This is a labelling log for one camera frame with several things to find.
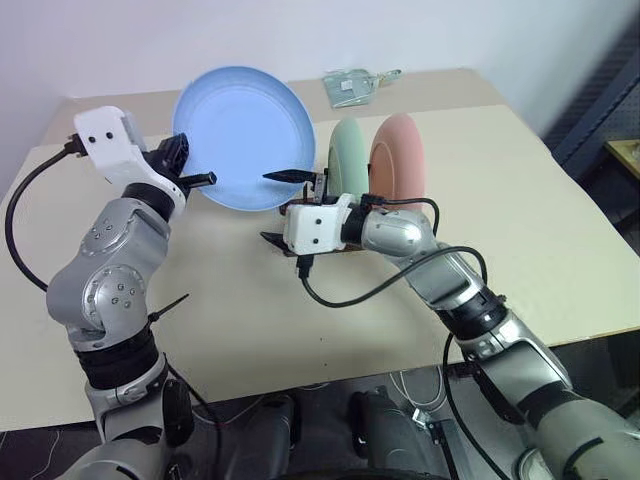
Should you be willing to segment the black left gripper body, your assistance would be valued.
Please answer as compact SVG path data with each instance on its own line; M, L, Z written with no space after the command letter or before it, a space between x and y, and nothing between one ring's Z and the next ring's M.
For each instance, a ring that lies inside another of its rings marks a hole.
M155 150L144 153L144 159L156 173L178 186L188 156L189 143L184 133L166 138Z

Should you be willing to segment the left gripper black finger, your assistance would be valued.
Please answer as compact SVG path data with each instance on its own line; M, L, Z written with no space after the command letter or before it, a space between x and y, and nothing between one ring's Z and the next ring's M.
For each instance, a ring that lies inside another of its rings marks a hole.
M184 190L193 190L196 188L215 185L217 177L213 172L189 175L179 178L178 185Z

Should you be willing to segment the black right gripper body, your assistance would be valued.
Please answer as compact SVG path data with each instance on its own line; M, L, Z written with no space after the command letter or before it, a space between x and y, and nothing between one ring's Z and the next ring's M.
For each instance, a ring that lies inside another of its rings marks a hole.
M304 183L303 203L314 205L324 204L327 195L327 173L304 171L302 178Z

